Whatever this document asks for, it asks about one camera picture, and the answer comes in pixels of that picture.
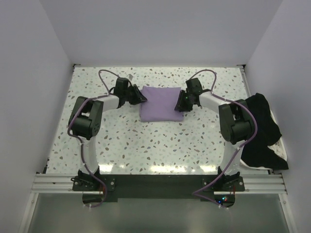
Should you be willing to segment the purple t shirt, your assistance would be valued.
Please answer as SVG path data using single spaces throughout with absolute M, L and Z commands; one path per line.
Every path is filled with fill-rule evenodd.
M 140 120 L 142 122 L 183 121 L 183 113 L 175 110 L 180 91 L 180 87 L 143 86 L 141 92 L 147 101 L 140 105 Z

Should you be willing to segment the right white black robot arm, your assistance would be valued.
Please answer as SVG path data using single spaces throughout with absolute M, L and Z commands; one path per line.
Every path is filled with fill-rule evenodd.
M 211 89 L 204 89 L 198 78 L 186 81 L 187 88 L 181 90 L 175 110 L 190 112 L 194 105 L 208 108 L 219 116 L 220 132 L 225 140 L 223 160 L 217 177 L 208 185 L 216 183 L 227 191 L 240 175 L 240 160 L 244 146 L 255 138 L 258 125 L 248 109 L 246 100 L 229 100 L 217 96 Z

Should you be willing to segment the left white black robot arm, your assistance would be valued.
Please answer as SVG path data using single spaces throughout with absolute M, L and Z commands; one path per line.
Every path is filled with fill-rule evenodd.
M 68 135 L 80 142 L 79 174 L 86 174 L 83 184 L 89 190 L 96 190 L 101 184 L 100 177 L 96 176 L 99 163 L 95 143 L 102 126 L 103 113 L 119 109 L 126 102 L 137 105 L 146 101 L 137 85 L 128 78 L 117 78 L 115 86 L 108 89 L 106 95 L 77 98 L 68 122 Z

